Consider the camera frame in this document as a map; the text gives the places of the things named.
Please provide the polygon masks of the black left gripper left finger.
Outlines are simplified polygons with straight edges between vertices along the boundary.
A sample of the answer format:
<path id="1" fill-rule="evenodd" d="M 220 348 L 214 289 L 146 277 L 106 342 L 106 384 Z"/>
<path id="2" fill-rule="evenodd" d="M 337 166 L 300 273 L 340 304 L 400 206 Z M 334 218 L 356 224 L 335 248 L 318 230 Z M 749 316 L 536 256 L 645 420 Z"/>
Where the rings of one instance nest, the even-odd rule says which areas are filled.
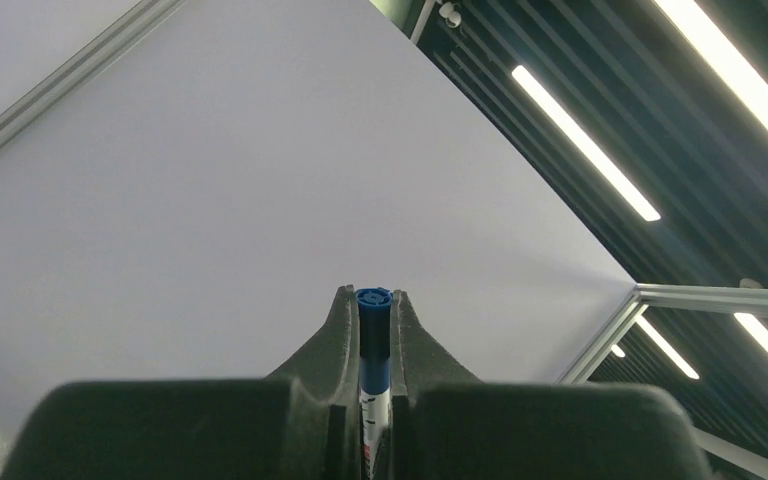
<path id="1" fill-rule="evenodd" d="M 359 320 L 324 324 L 260 379 L 73 382 L 34 409 L 5 479 L 357 479 Z"/>

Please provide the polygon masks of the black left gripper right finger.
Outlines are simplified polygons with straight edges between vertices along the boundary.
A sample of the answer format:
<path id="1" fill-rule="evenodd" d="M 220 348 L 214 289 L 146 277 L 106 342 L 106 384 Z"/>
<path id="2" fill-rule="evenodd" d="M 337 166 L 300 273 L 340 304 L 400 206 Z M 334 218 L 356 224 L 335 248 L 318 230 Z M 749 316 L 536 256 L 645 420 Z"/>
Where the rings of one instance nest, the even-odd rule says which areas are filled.
<path id="1" fill-rule="evenodd" d="M 480 380 L 421 324 L 391 310 L 394 479 L 708 479 L 690 421 L 665 391 L 631 384 Z"/>

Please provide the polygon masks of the blue capped whiteboard marker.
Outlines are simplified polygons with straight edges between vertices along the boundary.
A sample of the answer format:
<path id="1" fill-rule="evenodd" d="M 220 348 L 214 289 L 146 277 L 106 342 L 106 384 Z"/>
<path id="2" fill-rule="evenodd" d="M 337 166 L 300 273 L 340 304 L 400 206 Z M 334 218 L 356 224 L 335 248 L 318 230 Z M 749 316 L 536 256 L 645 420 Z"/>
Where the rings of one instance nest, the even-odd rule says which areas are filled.
<path id="1" fill-rule="evenodd" d="M 390 428 L 391 391 L 387 389 L 382 393 L 371 394 L 360 390 L 359 404 L 364 475 L 366 479 L 373 479 L 383 450 L 385 433 Z"/>

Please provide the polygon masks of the blue marker cap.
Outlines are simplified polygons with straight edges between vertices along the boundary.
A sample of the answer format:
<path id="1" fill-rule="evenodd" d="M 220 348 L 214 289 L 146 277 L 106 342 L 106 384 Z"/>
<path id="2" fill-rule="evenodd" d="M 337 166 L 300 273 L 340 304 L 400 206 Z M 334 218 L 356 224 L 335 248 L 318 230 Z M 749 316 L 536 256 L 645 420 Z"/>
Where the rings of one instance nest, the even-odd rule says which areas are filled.
<path id="1" fill-rule="evenodd" d="M 369 395 L 390 388 L 390 312 L 392 293 L 384 288 L 356 292 L 359 314 L 360 388 Z"/>

